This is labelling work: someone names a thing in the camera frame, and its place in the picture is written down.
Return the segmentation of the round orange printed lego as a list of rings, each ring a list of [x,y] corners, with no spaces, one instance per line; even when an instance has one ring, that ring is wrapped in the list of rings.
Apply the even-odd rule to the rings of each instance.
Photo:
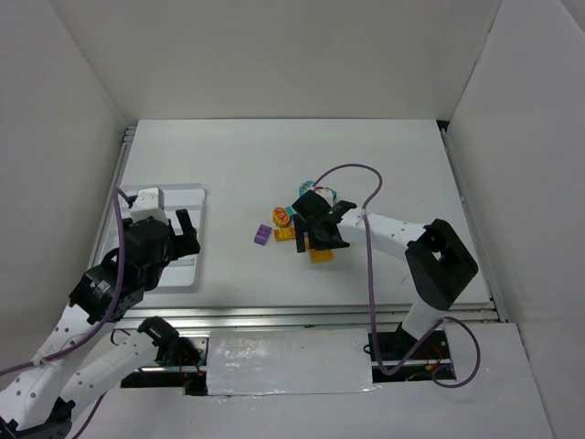
[[[287,228],[291,222],[291,217],[283,207],[276,207],[272,211],[272,221],[278,228]]]

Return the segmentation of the large yellow lego brick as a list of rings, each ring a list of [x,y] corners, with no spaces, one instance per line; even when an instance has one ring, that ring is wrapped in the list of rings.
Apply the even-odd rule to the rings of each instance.
[[[331,262],[335,255],[332,250],[310,250],[309,257],[311,263]]]

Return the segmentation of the purple lego brick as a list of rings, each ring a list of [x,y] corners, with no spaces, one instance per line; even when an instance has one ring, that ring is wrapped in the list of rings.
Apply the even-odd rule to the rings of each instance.
[[[261,224],[255,233],[253,242],[258,245],[264,246],[268,242],[271,233],[272,233],[271,226]]]

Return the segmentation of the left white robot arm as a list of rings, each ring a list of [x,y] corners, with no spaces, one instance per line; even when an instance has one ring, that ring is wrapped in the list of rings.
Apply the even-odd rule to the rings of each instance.
[[[81,365],[98,335],[112,331],[144,293],[155,289],[170,262],[199,253],[187,210],[175,215],[179,234],[168,218],[115,214],[121,245],[81,276],[36,356],[5,369],[16,378],[1,392],[2,437],[64,438],[89,405],[101,402],[135,369],[151,363],[199,366],[199,349],[160,316],[146,318],[114,350],[87,367]]]

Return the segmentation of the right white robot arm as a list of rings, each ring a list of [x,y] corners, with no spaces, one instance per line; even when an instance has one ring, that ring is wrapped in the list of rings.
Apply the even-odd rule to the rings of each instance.
[[[442,319],[479,267],[452,225],[435,219],[429,224],[410,223],[369,213],[355,203],[334,205],[312,190],[293,204],[295,224],[316,251],[363,244],[405,262],[418,298],[399,329],[412,341],[421,339]]]

